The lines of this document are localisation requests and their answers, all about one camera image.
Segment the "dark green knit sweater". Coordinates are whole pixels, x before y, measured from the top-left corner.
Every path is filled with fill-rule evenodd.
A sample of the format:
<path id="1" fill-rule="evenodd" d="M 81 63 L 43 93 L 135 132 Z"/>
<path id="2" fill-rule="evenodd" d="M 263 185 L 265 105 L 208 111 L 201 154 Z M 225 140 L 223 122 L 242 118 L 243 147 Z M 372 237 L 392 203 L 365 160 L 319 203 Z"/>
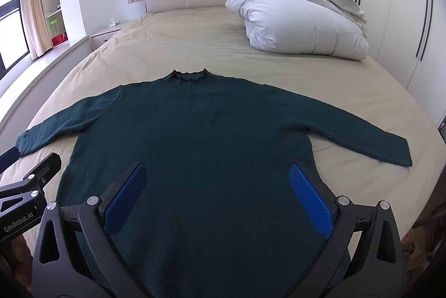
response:
<path id="1" fill-rule="evenodd" d="M 99 194 L 131 163 L 147 185 L 114 243 L 155 297 L 283 297 L 324 243 L 290 185 L 316 172 L 310 134 L 410 167 L 406 139 L 332 105 L 208 71 L 79 100 L 21 134 L 27 156 L 77 141 L 63 206 Z"/>

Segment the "red storage box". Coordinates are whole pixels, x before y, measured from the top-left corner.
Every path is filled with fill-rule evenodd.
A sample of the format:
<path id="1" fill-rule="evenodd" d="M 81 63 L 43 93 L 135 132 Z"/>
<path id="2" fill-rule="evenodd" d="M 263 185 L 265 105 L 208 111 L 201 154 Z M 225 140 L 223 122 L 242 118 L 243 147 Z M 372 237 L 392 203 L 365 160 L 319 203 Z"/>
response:
<path id="1" fill-rule="evenodd" d="M 53 47 L 58 47 L 59 45 L 62 45 L 63 43 L 68 41 L 67 33 L 62 32 L 59 35 L 55 35 L 54 38 L 51 38 L 51 43 Z"/>

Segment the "green plastic container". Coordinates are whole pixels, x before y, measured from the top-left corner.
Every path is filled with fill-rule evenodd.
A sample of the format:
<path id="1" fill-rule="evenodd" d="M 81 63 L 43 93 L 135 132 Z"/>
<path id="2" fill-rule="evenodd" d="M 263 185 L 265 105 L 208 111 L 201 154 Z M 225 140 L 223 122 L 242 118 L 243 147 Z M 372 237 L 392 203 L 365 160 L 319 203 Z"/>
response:
<path id="1" fill-rule="evenodd" d="M 52 19 L 52 20 L 49 22 L 49 25 L 51 26 L 51 28 L 53 28 L 53 29 L 57 29 L 57 28 L 60 27 L 60 25 L 61 25 L 61 21 L 60 21 L 59 18 L 55 18 L 55 19 Z"/>

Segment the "white bedside table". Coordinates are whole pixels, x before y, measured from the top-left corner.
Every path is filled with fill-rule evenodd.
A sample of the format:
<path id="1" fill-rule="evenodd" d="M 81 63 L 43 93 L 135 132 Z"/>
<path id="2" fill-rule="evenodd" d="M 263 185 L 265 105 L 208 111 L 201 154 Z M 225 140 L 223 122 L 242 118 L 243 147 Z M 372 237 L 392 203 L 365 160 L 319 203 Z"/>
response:
<path id="1" fill-rule="evenodd" d="M 126 27 L 130 23 L 132 23 L 132 20 L 120 22 L 117 25 L 104 28 L 104 29 L 94 33 L 93 35 L 91 35 L 91 41 L 92 41 L 93 48 L 95 50 L 98 49 L 101 45 L 103 45 L 104 43 L 109 41 L 109 39 L 111 39 L 115 33 L 121 31 L 124 27 Z"/>

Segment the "beige curtain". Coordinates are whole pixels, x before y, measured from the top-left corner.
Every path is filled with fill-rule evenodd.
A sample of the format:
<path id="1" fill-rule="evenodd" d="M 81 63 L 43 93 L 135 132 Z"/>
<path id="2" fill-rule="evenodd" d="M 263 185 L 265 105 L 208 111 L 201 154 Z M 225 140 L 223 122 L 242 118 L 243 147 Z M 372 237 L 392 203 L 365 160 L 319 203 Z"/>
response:
<path id="1" fill-rule="evenodd" d="M 20 6 L 31 58 L 38 59 L 53 47 L 46 26 L 42 0 L 21 0 Z"/>

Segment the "beige bed sheet mattress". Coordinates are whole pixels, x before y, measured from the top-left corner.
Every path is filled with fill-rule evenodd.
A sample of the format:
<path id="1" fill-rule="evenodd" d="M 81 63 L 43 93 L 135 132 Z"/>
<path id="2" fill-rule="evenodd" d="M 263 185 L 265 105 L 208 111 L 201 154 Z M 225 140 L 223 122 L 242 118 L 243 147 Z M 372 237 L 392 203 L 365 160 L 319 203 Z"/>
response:
<path id="1" fill-rule="evenodd" d="M 314 174 L 335 195 L 354 203 L 387 201 L 400 236 L 409 232 L 421 214 L 445 166 L 445 142 L 438 130 L 406 89 L 372 58 L 354 61 L 256 50 L 249 45 L 242 20 L 224 7 L 147 14 L 134 21 L 83 59 L 18 137 L 79 100 L 119 86 L 156 81 L 173 71 L 208 71 L 283 89 L 406 139 L 410 167 L 378 161 L 317 134 L 309 135 Z M 1 184 L 22 180 L 55 152 L 61 157 L 62 170 L 45 187 L 45 194 L 59 203 L 60 179 L 76 141 L 75 136 L 65 136 L 32 154 L 20 154 L 19 161 L 4 172 Z"/>

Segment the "white folded duvet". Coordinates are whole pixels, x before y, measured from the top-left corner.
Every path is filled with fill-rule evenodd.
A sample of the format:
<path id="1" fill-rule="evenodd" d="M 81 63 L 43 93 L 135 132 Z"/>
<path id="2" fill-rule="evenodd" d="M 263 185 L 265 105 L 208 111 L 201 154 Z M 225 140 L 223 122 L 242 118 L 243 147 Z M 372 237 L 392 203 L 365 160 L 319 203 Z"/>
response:
<path id="1" fill-rule="evenodd" d="M 243 20 L 251 47 L 284 54 L 363 60 L 365 13 L 353 0 L 227 0 Z"/>

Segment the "window with black frame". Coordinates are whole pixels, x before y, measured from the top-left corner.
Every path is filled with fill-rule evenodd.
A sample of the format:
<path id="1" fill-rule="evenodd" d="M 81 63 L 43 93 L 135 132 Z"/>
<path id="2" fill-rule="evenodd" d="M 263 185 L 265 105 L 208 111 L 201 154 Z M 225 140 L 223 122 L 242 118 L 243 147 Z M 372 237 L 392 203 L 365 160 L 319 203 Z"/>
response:
<path id="1" fill-rule="evenodd" d="M 30 53 L 23 27 L 21 0 L 1 0 L 1 78 Z"/>

